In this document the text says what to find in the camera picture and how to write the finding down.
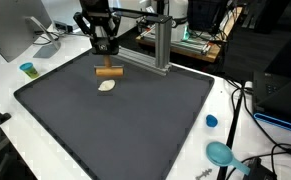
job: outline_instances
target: desk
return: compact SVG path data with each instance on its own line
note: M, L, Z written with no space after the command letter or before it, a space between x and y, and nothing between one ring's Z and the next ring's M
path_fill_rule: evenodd
M237 7L236 11L237 13L234 13L235 16L231 16L228 20L228 22L226 23L225 27L224 27L224 33L226 35L229 35L235 25L235 22L237 21L238 17L240 16L241 12L242 12L242 7ZM152 40L147 40L147 39L142 39L140 36L138 36L136 38L136 42L146 45L146 46L155 46L155 42ZM177 53L177 54L181 54L184 56L188 56L188 57L192 57L195 59L199 59L202 61L207 61L207 62L215 62L217 57L220 55L221 52L221 48L218 47L217 45L213 45L211 47L211 49L207 52L206 55L203 55L200 53L199 50L190 50L187 49L186 46L184 46L183 48L180 48L180 45L174 45L173 43L171 44L171 52Z
M50 59L32 58L40 48L36 45L11 63L6 63L0 56L0 112L12 115L1 128L38 179L87 180L90 177L13 96L17 89L31 81L19 70L22 63L32 62L42 75L91 48L86 37L67 36L60 41L61 49ZM211 141L225 143L227 140L233 117L230 95L234 89L225 80L214 78L214 87L167 177L168 180L195 179L208 168L213 170L209 179L217 177L219 168L208 161L205 148ZM218 118L216 128L206 126L205 117L208 114Z
M252 87L252 83L247 82L246 87ZM247 95L247 107L249 110L252 110L252 97L250 95ZM262 121L258 122L276 142L291 144L291 131L264 123ZM270 142L256 126L253 119L247 113L242 102L232 148L236 158L241 161L252 156L267 154L271 152L273 146L274 144ZM275 149L275 152L281 151L282 150L280 148ZM261 159L262 165L272 171L270 156ZM291 155L275 155L274 162L278 179L291 180ZM242 177L243 174L236 170L230 179L241 180Z

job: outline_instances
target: blue bottle cap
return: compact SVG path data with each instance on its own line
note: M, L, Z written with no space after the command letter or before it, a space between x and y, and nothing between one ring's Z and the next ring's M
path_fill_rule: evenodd
M208 115L206 117L206 124L208 127L215 127L218 123L218 120L213 115Z
M22 71L26 71L26 70L29 70L32 67L33 67L33 63L25 63L25 64L22 64L19 68Z

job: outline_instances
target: black mat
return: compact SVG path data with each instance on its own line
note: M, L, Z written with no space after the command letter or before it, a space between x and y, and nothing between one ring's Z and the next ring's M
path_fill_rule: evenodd
M85 53L15 97L93 179L165 179L214 80L178 68L163 77L124 63L124 78L99 93L95 64L102 57Z

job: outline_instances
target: mat border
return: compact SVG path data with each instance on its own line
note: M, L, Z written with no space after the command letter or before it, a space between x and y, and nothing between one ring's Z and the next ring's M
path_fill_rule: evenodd
M74 59L72 60L69 60L68 62L60 65L59 67L53 69L52 71L44 74L43 76L37 78L36 80L24 85L23 87L19 88L18 90L16 90L14 92L14 97L15 99L44 127L44 129L59 143L59 145L61 145L63 147L63 149L65 149L65 151L76 161L76 163L85 171L85 173L90 176L90 178L92 178L93 180L101 180L95 172L93 172L92 169L90 169L86 163L69 147L66 145L66 143L60 138L58 137L58 135L33 111L31 110L26 104L24 101L22 101L19 97L19 94L22 93L24 90L26 90L27 88L30 88L30 87L33 87L34 84L42 81L42 80L45 80L46 78L48 78L50 75L58 72L59 70L65 68L66 66L68 65L71 65L73 64L75 61L79 60L80 58L82 58L83 56L89 56L91 55L91 52L90 51L86 51L84 52L83 54L75 57ZM214 86L214 82L215 82L215 79L211 76L207 76L207 75L203 75L203 74L199 74L199 73L196 73L196 72L192 72L192 71L189 71L189 70L186 70L186 69L183 69L183 68L180 68L180 67L176 67L176 66L172 66L171 68L171 71L172 72L178 72L180 74L183 74L185 76L189 76L191 78L195 78L195 79L198 79L198 80L203 80L203 81L207 81L209 83L209 89L207 91L207 94L206 94L206 97L203 97L202 101L201 101L201 108L203 107L208 95L210 94L210 91L211 89L213 88ZM165 170L163 170L162 172L162 175L161 175L161 179L162 180L165 180L170 172L170 170L172 169L176 159L177 159L177 156L179 155L187 137L188 137L188 134L189 132L191 131L196 119L197 119L197 116L199 115L199 112L201 111L201 108L198 109L196 112L193 112L193 120L191 122L191 124L189 125L190 127L188 127L187 129L185 129L185 134L184 136L182 137L182 143L181 144L178 144L177 146L177 152L175 153L175 157L172 157L172 160L169 161L169 163L167 164L167 167L165 168Z

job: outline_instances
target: white table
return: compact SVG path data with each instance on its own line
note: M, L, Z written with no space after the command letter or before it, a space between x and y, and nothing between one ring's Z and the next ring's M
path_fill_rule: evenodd
M246 87L252 87L252 83L247 82ZM250 111L252 110L252 97L250 95L247 95L247 107ZM262 121L258 122L276 142L291 144L291 131ZM232 148L235 157L241 161L252 156L267 154L271 152L273 146L274 144L266 138L247 113L244 107L244 102L242 102ZM275 152L281 151L280 148L275 149ZM261 159L262 165L272 171L270 156ZM291 155L275 155L274 163L277 178L279 180L291 180ZM241 180L242 177L243 174L236 170L230 179Z
M17 89L31 81L19 70L22 63L32 62L43 75L91 47L86 37L67 36L60 41L61 49L50 59L32 58L40 46L31 46L11 63L6 63L0 56L0 112L12 115L1 128L38 179L87 180L90 179L89 176L13 96ZM208 179L217 177L219 168L208 161L205 148L211 141L225 143L227 140L233 118L230 95L234 88L225 80L214 78L214 87L168 175L168 180L192 180L209 168L213 172ZM205 117L208 114L218 118L219 124L215 128L206 126Z

